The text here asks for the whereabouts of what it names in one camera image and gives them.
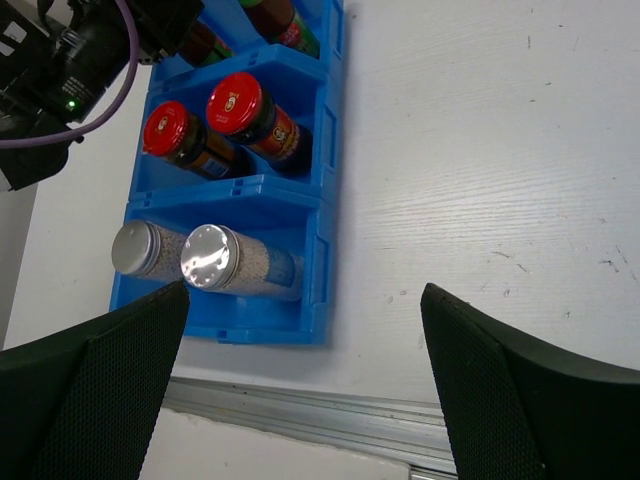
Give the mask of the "red lid jar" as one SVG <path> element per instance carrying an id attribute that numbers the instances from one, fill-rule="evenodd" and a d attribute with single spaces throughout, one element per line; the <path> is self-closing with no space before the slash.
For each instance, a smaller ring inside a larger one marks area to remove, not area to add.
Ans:
<path id="1" fill-rule="evenodd" d="M 163 159 L 207 180 L 251 176 L 256 167 L 249 154 L 214 132 L 181 102 L 160 104 L 142 131 L 144 153 Z"/>
<path id="2" fill-rule="evenodd" d="M 311 170 L 312 133 L 253 75 L 237 72 L 223 78 L 209 96 L 205 116 L 216 133 L 248 148 L 274 171 L 299 176 Z"/>

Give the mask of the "silver lid spice jar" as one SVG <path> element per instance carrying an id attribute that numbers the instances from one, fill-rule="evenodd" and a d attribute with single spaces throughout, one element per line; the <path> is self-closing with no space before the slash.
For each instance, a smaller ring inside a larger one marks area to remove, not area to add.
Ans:
<path id="1" fill-rule="evenodd" d="M 126 222 L 111 249 L 114 269 L 126 276 L 173 282 L 183 278 L 180 256 L 186 236 L 145 220 Z"/>
<path id="2" fill-rule="evenodd" d="M 194 229 L 185 240 L 180 264 L 184 280 L 205 292 L 282 301 L 302 297 L 300 256 L 226 226 Z"/>

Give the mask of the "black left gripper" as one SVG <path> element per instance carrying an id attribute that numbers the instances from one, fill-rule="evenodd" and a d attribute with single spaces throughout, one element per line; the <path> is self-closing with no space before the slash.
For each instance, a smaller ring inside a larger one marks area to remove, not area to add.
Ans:
<path id="1" fill-rule="evenodd" d="M 72 19 L 45 32 L 1 4 L 1 111 L 36 118 L 48 114 L 82 122 L 131 60 L 143 65 L 174 56 L 204 9 L 201 1 L 128 1 L 138 38 L 113 1 L 72 1 Z"/>

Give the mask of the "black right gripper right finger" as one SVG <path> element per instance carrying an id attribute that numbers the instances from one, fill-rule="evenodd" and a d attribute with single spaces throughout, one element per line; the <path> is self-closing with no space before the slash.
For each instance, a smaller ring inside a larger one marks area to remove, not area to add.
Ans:
<path id="1" fill-rule="evenodd" d="M 459 478 L 638 478 L 638 371 L 552 345 L 432 283 L 420 308 Z"/>

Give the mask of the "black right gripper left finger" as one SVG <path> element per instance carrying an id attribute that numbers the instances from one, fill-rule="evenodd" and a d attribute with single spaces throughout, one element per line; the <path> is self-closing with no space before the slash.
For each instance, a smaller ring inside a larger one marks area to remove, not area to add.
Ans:
<path id="1" fill-rule="evenodd" d="M 189 306 L 173 282 L 2 351 L 2 478 L 138 478 Z"/>

